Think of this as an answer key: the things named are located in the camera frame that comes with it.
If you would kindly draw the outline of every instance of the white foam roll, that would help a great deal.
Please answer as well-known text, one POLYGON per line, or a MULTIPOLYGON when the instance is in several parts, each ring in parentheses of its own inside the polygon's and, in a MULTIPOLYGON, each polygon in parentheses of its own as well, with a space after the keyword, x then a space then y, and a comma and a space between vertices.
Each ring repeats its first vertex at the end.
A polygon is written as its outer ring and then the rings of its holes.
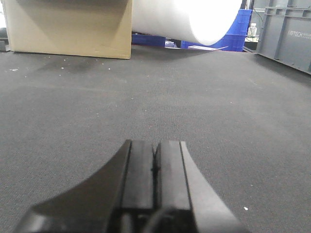
POLYGON ((204 45, 219 41, 242 0, 133 0, 133 31, 204 45))

